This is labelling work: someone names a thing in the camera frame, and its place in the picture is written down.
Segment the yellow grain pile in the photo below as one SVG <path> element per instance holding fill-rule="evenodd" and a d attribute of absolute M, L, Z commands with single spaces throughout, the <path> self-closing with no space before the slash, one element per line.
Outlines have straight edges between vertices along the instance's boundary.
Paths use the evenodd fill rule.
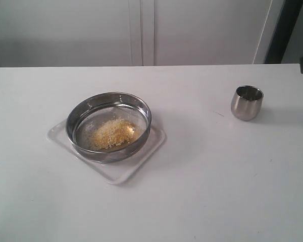
<path fill-rule="evenodd" d="M 97 151 L 130 144 L 135 130 L 135 125 L 123 118 L 109 120 L 92 132 L 90 148 Z"/>

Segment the stainless steel cup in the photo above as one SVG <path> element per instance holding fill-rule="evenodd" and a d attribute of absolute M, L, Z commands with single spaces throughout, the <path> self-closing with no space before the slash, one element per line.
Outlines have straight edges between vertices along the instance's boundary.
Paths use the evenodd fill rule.
<path fill-rule="evenodd" d="M 254 86 L 239 86 L 231 101 L 231 113 L 242 121 L 254 119 L 260 112 L 264 99 L 263 92 Z"/>

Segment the round metal sieve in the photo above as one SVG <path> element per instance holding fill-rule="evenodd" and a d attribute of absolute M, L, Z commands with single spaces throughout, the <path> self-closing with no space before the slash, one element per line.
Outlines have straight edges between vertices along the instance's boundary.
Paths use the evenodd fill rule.
<path fill-rule="evenodd" d="M 90 148 L 90 135 L 103 123 L 123 118 L 136 127 L 130 144 L 110 149 Z M 66 119 L 66 134 L 73 148 L 83 157 L 99 163 L 124 160 L 137 153 L 147 142 L 152 113 L 141 98 L 124 92 L 107 92 L 79 103 Z"/>

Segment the white square tray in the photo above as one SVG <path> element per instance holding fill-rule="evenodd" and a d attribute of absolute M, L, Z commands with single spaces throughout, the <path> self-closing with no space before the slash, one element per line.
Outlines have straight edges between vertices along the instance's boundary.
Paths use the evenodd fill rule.
<path fill-rule="evenodd" d="M 164 130 L 152 125 L 147 142 L 136 154 L 122 161 L 98 163 L 83 157 L 75 151 L 71 142 L 67 138 L 65 127 L 65 120 L 52 127 L 47 133 L 47 139 L 55 143 L 61 149 L 70 153 L 76 159 L 84 162 L 112 185 L 120 185 L 129 180 L 146 161 L 150 160 L 166 140 Z"/>

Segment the white cabinet doors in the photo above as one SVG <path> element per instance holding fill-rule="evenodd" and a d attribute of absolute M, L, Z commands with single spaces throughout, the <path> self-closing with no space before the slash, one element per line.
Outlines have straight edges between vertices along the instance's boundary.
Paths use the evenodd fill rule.
<path fill-rule="evenodd" d="M 283 1 L 0 1 L 0 67 L 261 64 Z"/>

